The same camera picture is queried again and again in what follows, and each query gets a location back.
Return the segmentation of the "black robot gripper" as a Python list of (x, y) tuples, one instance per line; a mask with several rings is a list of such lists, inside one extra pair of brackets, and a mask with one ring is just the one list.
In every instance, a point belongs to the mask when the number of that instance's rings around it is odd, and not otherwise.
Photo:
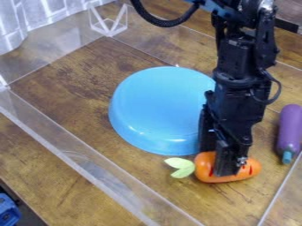
[(205, 104), (199, 116), (199, 151), (213, 151), (213, 173), (233, 176), (247, 164), (252, 144), (251, 128), (261, 121), (271, 81), (265, 78), (233, 79), (216, 74), (215, 89), (204, 92)]

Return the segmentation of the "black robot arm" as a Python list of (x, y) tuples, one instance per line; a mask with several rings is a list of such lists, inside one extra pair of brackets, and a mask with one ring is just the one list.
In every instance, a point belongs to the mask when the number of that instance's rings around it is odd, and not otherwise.
[(273, 0), (187, 0), (211, 12), (216, 31), (215, 88), (204, 92), (197, 141), (201, 153), (216, 154), (213, 174), (233, 176), (247, 165), (252, 126), (263, 119), (277, 80), (267, 72), (276, 63)]

